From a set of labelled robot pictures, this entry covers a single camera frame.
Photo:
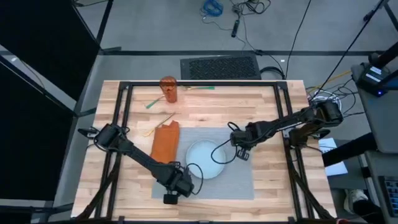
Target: white plate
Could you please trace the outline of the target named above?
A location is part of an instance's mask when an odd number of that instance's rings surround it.
[[[211,152],[218,145],[219,144],[210,140],[200,140],[193,143],[189,147],[185,158],[187,165],[190,163],[198,164],[198,166],[200,166],[200,168],[203,171],[204,179],[211,179],[216,177],[224,169],[224,164],[217,164],[210,157]],[[222,147],[214,152],[213,158],[217,162],[226,161],[225,152]],[[197,166],[190,165],[189,169],[193,175],[195,175],[198,178],[201,178],[200,170]]]

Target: floor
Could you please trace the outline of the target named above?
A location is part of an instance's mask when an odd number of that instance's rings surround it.
[[[231,11],[231,3],[229,0],[219,2],[224,5],[223,15],[206,18],[205,21],[216,21],[221,27],[230,29],[236,20]],[[272,1],[264,14],[245,17],[248,40],[257,49],[290,50],[307,3],[307,0]],[[377,0],[312,1],[298,34],[295,50],[346,50],[363,25],[363,16],[376,3]],[[104,49],[121,46],[123,50],[241,50],[243,47],[250,50],[248,44],[244,46],[238,39],[231,38],[230,31],[220,30],[214,24],[202,23],[199,13],[202,4],[203,1],[194,0],[114,0],[101,46]],[[78,8],[94,35],[98,32],[105,6],[106,3],[101,3]],[[394,12],[398,12],[396,1],[391,1],[390,6]],[[239,27],[238,37],[245,39],[243,26]],[[387,13],[380,10],[351,50],[386,50],[397,38],[398,32]],[[91,73],[83,110],[96,105],[103,80],[158,80],[166,75],[178,79],[180,59],[192,57],[200,56],[98,56]],[[275,58],[286,71],[287,56],[276,55]],[[340,56],[291,57],[288,79],[303,80],[306,86],[319,85],[325,81],[339,59]],[[366,60],[367,57],[345,57],[335,75]],[[260,68],[275,66],[275,62],[267,56],[257,57],[257,61]],[[397,69],[398,63],[392,63],[389,68]],[[278,77],[264,73],[262,79],[275,80]],[[345,76],[328,86],[344,83],[348,79],[349,76]],[[348,87],[355,91],[352,82]],[[363,111],[359,97],[356,101],[351,113]],[[353,97],[343,99],[342,103],[342,110],[348,109],[353,104]],[[87,128],[93,119],[93,116],[79,119],[77,127]],[[331,130],[330,136],[354,139],[369,131],[366,117],[362,114],[347,118]],[[55,205],[73,202],[86,143],[78,134],[74,135]],[[52,219],[67,216],[65,213]]]

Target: wooden tabletop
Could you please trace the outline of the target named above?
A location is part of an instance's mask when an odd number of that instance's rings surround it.
[[[308,106],[303,81],[287,81],[294,111]],[[119,81],[105,81],[98,103],[94,127],[101,129],[111,123],[116,104]],[[240,127],[248,122],[277,119],[277,108],[272,87],[216,86],[215,90],[184,90],[178,88],[178,101],[167,103],[163,98],[150,109],[146,105],[162,94],[158,86],[135,86],[129,110],[127,137],[141,150],[150,154],[154,135],[143,134],[156,126],[168,114],[176,112],[171,120],[180,127],[226,127],[233,121]],[[119,125],[123,116],[123,95]],[[318,147],[315,140],[308,143]],[[336,216],[321,154],[303,149],[303,161],[308,185],[318,201]],[[281,133],[258,144],[251,151],[254,179],[254,200],[184,200],[178,205],[165,205],[161,199],[151,198],[155,182],[150,172],[134,160],[123,157],[113,219],[126,220],[211,220],[211,221],[287,221],[295,216],[289,174]],[[72,216],[83,211],[100,187],[105,153],[95,147],[87,149],[80,176]],[[106,213],[109,189],[103,204]]]

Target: orange cloth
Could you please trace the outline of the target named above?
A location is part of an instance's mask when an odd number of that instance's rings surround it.
[[[164,164],[175,161],[179,139],[180,126],[176,121],[172,121],[170,125],[163,124],[162,127],[156,128],[150,156]]]

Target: paper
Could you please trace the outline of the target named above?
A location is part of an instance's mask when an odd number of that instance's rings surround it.
[[[328,138],[328,139],[321,139],[319,140],[319,149],[323,153],[326,153],[330,150],[334,150],[337,148],[335,140],[333,138]],[[327,176],[332,176],[332,175],[340,175],[340,174],[347,174],[347,168],[344,164],[344,162],[339,162],[337,164],[333,164],[331,166],[328,166],[325,168],[326,170],[326,175]]]

